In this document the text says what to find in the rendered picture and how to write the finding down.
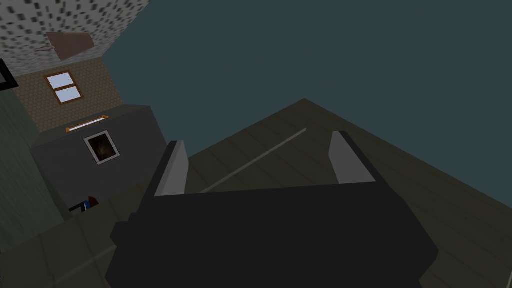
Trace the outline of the framed dark picture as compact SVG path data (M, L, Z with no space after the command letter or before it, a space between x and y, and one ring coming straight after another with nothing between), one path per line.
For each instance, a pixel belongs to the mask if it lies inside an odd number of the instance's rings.
M98 165L104 164L120 156L120 153L107 130L86 137L83 141L87 145L95 163Z

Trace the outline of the wood framed window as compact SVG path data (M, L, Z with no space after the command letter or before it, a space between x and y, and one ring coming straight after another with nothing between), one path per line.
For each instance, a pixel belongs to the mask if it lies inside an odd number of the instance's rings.
M47 74L43 78L61 106L84 98L70 70Z

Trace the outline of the orange framed picture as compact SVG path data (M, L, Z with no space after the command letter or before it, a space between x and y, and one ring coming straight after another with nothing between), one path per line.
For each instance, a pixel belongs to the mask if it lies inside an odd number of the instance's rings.
M102 121L105 121L105 120L108 120L108 119L109 119L108 116L102 115L100 117L96 117L96 118L89 119L87 121L84 121L84 122L81 122L81 123L78 123L78 124L74 124L74 125L68 126L68 127L65 128L65 131L66 131L66 133L70 133L70 132L83 129L85 127L91 126L93 124L96 124L96 123L99 123L99 122L102 122Z

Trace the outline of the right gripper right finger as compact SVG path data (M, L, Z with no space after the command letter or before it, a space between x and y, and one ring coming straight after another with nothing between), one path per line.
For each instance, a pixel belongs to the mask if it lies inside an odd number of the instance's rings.
M387 184L346 131L332 133L328 156L339 184Z

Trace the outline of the black framed picture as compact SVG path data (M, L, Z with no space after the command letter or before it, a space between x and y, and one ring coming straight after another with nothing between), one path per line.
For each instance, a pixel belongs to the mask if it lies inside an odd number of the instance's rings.
M0 58L0 92L18 88L19 85L7 67L3 59Z

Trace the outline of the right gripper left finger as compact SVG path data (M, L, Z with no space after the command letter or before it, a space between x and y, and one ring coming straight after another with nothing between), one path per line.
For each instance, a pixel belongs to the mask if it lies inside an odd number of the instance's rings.
M148 197L183 195L188 177L189 159L182 140L171 141L147 187Z

